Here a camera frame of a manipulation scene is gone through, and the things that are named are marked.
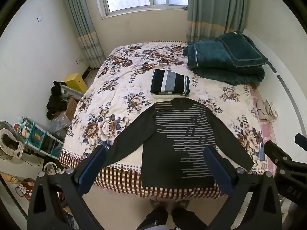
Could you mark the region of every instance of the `black sweater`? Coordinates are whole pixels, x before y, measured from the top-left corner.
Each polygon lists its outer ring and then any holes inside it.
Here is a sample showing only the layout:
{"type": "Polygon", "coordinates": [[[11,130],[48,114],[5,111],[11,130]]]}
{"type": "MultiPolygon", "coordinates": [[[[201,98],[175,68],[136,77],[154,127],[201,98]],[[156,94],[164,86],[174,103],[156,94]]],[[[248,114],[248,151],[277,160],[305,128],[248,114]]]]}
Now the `black sweater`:
{"type": "Polygon", "coordinates": [[[157,102],[145,110],[116,137],[104,166],[122,160],[143,143],[143,187],[212,186],[214,178],[203,157],[206,146],[218,146],[247,170],[254,164],[223,122],[188,98],[157,102]]]}

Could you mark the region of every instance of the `shoe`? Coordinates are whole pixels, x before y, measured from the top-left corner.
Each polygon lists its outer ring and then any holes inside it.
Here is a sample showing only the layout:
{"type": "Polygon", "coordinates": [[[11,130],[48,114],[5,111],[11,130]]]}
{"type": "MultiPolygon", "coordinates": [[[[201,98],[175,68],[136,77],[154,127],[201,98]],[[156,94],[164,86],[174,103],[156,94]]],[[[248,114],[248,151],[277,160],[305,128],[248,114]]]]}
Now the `shoe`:
{"type": "Polygon", "coordinates": [[[168,206],[167,201],[159,201],[159,200],[149,200],[149,201],[150,201],[150,205],[153,209],[163,207],[166,210],[166,208],[168,206]]]}
{"type": "Polygon", "coordinates": [[[10,149],[17,150],[19,143],[11,139],[7,134],[2,136],[2,142],[10,149]]]}
{"type": "Polygon", "coordinates": [[[187,207],[189,206],[190,201],[189,200],[180,200],[180,201],[176,201],[173,204],[173,210],[176,208],[183,208],[183,209],[187,209],[187,207]]]}

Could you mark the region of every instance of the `yellow box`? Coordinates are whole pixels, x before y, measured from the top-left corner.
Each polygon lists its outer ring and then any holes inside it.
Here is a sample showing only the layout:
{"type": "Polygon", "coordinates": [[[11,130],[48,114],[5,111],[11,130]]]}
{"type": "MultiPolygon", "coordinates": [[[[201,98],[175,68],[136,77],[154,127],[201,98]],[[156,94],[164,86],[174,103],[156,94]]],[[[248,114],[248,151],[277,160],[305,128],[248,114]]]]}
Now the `yellow box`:
{"type": "Polygon", "coordinates": [[[88,90],[87,85],[80,76],[79,73],[70,74],[65,78],[65,82],[68,87],[73,88],[77,91],[85,93],[88,90]]]}

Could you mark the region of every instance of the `gray-green curtain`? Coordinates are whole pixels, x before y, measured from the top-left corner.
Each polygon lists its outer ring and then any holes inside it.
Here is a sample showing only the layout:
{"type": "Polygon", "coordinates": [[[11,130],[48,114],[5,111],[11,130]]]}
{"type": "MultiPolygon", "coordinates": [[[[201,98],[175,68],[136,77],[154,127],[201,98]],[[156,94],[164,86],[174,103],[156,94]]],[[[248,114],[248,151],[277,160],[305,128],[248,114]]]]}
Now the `gray-green curtain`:
{"type": "Polygon", "coordinates": [[[188,0],[188,41],[243,31],[248,0],[188,0]]]}
{"type": "Polygon", "coordinates": [[[64,0],[91,68],[99,68],[105,61],[97,33],[85,0],[64,0]]]}

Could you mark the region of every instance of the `folded striped towel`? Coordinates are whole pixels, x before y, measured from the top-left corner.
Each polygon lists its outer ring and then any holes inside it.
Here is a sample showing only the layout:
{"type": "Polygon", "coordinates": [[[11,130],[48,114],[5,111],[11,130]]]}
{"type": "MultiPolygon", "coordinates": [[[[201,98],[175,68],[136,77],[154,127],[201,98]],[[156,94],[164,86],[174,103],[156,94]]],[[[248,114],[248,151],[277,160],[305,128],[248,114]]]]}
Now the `folded striped towel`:
{"type": "Polygon", "coordinates": [[[188,76],[167,70],[155,69],[151,79],[150,92],[153,94],[182,94],[190,93],[188,76]]]}

